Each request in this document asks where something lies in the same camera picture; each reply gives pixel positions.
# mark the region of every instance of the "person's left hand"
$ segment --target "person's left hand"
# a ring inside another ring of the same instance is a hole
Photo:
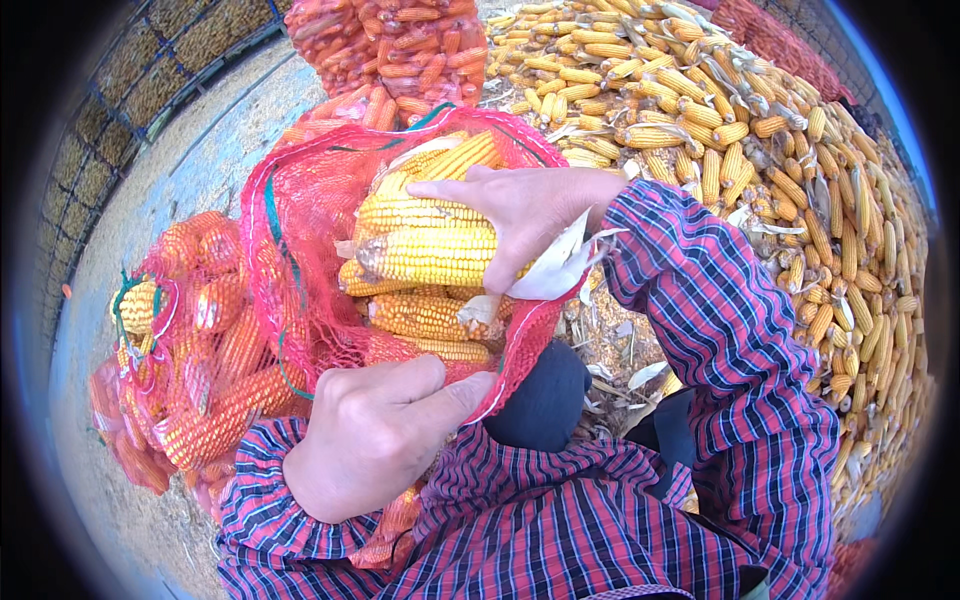
[[[423,475],[496,380],[479,372],[444,387],[444,376],[432,355],[320,376],[306,436],[283,461],[308,515],[339,523],[377,511]]]

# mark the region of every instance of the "pile of corn cobs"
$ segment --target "pile of corn cobs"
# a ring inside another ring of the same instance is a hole
[[[926,225],[896,156],[838,103],[670,2],[525,5],[492,18],[488,77],[571,166],[679,185],[745,231],[816,348],[807,391],[837,411],[834,517],[889,505],[932,380]]]

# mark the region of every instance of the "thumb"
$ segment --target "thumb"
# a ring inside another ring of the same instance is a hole
[[[442,441],[476,410],[493,387],[496,373],[481,371],[451,383],[435,394],[408,406],[411,422],[418,424],[425,441]]]
[[[534,258],[529,251],[528,245],[518,241],[516,236],[504,235],[498,240],[496,253],[483,274],[487,291],[505,294],[514,285],[516,274]]]

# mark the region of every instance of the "hand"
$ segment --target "hand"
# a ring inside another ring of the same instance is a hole
[[[324,523],[382,509],[430,466],[496,380],[444,385],[439,358],[330,369],[317,381],[306,436],[283,461],[297,503]]]
[[[517,272],[590,207],[588,230],[598,230],[607,207],[625,185],[622,177],[600,169],[494,171],[477,165],[467,170],[465,181],[410,183],[407,193],[465,204],[493,223],[496,255],[483,282],[491,294],[503,294]]]

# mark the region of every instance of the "striped sleeve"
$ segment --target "striped sleeve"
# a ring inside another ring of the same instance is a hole
[[[647,315],[670,366],[696,389],[688,420],[701,514],[756,552],[772,597],[819,594],[839,423],[804,391],[815,357],[790,335],[788,297],[742,231],[676,187],[635,181],[604,228],[627,230],[605,260],[612,293]]]

